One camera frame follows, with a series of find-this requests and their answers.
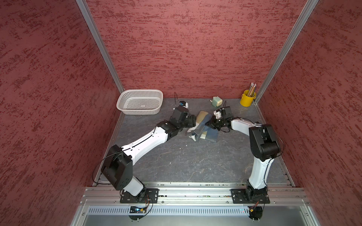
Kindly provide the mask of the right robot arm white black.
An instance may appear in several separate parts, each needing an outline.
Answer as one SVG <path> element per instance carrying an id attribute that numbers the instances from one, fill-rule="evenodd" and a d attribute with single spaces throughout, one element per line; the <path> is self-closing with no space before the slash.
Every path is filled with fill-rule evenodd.
<path id="1" fill-rule="evenodd" d="M 252 123 L 249 120 L 231 117 L 227 119 L 215 116 L 206 122 L 206 126 L 221 131 L 223 127 L 249 136 L 251 153 L 254 156 L 252 173 L 247 181 L 245 199 L 258 201 L 267 196 L 267 177 L 275 158 L 281 153 L 278 137 L 270 124 Z"/>

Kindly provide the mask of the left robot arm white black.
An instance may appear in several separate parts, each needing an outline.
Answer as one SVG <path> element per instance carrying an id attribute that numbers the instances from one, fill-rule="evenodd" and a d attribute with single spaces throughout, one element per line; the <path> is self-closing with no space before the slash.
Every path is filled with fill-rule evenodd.
<path id="1" fill-rule="evenodd" d="M 113 145 L 103 162 L 101 173 L 117 191 L 128 192 L 137 202 L 147 199 L 145 185 L 133 175 L 133 166 L 145 154 L 175 137 L 184 128 L 196 126 L 196 116 L 191 115 L 188 103 L 181 101 L 169 120 L 159 122 L 140 139 L 119 147 Z"/>

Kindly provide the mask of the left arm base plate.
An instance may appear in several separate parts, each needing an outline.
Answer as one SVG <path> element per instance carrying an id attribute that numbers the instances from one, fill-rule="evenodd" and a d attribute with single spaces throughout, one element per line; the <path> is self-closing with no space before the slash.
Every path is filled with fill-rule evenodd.
<path id="1" fill-rule="evenodd" d="M 144 188 L 137 196 L 132 196 L 129 192 L 122 190 L 120 203 L 157 203 L 158 195 L 157 188 Z"/>

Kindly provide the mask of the blue beige white patchwork pillowcase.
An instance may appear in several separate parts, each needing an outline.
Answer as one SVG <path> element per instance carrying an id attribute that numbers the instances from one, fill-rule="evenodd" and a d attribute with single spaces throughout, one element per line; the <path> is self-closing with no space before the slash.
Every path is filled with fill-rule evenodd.
<path id="1" fill-rule="evenodd" d="M 188 137 L 194 142 L 204 139 L 216 143 L 218 139 L 218 130 L 206 126 L 206 123 L 212 119 L 212 116 L 212 114 L 206 111 L 200 111 L 196 117 L 196 125 L 187 131 Z"/>

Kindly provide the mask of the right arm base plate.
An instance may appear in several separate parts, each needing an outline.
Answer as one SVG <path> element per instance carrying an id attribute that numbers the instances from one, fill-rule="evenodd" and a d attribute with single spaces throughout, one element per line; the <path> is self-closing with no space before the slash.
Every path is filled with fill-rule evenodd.
<path id="1" fill-rule="evenodd" d="M 270 204 L 270 199 L 265 189 L 231 189 L 234 204 Z"/>

